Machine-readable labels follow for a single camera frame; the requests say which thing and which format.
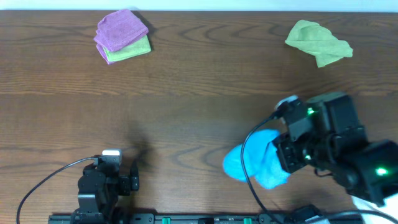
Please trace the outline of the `blue microfiber cloth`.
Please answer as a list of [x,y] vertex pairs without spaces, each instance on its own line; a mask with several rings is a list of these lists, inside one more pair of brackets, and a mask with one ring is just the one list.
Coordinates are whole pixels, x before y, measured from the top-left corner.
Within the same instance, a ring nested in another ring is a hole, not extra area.
[[277,130],[256,131],[245,145],[238,145],[223,159],[223,170],[229,177],[241,182],[246,178],[241,165],[241,148],[244,148],[244,163],[248,177],[267,190],[286,184],[290,174],[284,171],[277,157],[277,148],[272,141],[279,135]]

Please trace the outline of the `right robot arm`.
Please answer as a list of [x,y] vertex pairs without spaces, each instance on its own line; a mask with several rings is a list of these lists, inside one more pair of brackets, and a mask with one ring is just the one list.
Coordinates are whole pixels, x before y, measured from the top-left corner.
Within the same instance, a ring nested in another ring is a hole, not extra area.
[[293,95],[275,106],[271,118],[287,127],[273,141],[284,171],[292,174],[305,166],[326,170],[347,194],[378,207],[397,194],[397,143],[369,141],[346,93],[307,101]]

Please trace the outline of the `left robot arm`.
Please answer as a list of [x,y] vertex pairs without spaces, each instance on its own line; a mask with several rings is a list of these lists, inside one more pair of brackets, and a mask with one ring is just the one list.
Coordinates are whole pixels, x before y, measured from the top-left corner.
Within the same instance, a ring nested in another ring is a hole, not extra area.
[[120,196],[139,190],[139,171],[134,160],[128,175],[121,175],[119,156],[98,156],[83,169],[78,180],[79,207],[69,223],[129,223],[131,215],[116,204]]

